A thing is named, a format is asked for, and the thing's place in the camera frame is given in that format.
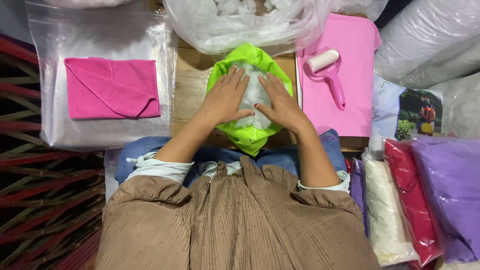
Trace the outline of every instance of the light blue sleeve cuff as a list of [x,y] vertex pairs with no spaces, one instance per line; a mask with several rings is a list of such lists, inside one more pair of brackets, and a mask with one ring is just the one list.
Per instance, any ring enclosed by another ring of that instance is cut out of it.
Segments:
[[135,163],[135,170],[130,173],[127,180],[137,175],[158,176],[170,179],[182,184],[187,176],[188,171],[193,165],[192,163],[164,162],[153,159],[156,152],[150,152],[138,159],[127,159],[128,162]]
[[306,187],[300,183],[300,180],[298,182],[299,190],[304,191],[307,189],[327,189],[327,190],[335,190],[335,191],[345,191],[348,194],[350,194],[350,191],[348,190],[348,187],[350,186],[350,174],[348,174],[346,171],[337,171],[336,174],[340,178],[340,184],[334,185],[334,186],[329,186],[329,187]]

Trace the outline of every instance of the lime green cloth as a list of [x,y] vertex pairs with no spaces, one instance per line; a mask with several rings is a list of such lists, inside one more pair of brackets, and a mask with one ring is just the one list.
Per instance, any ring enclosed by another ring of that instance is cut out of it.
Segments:
[[[232,66],[232,63],[238,62],[255,65],[262,71],[270,72],[280,78],[285,84],[288,93],[293,96],[292,82],[280,66],[263,50],[255,47],[251,43],[236,48],[229,53],[223,61],[217,62],[215,66],[213,66],[212,73],[208,79],[207,93],[221,75],[228,73],[228,69]],[[266,144],[268,137],[279,132],[281,129],[281,127],[275,123],[272,123],[268,129],[259,130],[253,126],[247,126],[245,128],[236,127],[234,122],[220,124],[217,128],[224,131],[228,138],[243,152],[254,157]]]

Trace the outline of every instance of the brown jacket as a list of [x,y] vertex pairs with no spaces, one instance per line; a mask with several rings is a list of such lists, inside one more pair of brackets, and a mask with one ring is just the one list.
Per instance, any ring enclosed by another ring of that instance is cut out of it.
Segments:
[[343,191],[299,192],[274,165],[202,176],[190,189],[135,176],[103,213],[97,270],[380,270]]

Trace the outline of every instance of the pink microfiber cloth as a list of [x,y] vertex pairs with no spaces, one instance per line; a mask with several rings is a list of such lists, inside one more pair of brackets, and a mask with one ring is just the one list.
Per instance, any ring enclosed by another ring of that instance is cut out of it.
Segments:
[[70,118],[160,115],[154,60],[65,58]]

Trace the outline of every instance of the pink tray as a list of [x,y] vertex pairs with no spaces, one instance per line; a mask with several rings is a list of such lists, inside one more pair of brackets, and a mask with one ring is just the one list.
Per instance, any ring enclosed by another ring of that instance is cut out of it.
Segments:
[[[303,111],[319,134],[329,128],[340,136],[370,137],[372,132],[373,54],[381,40],[372,21],[359,17],[330,14],[321,36],[297,52],[303,95]],[[339,110],[330,87],[323,80],[311,80],[303,63],[329,49],[342,58],[338,77],[345,94],[345,110]]]

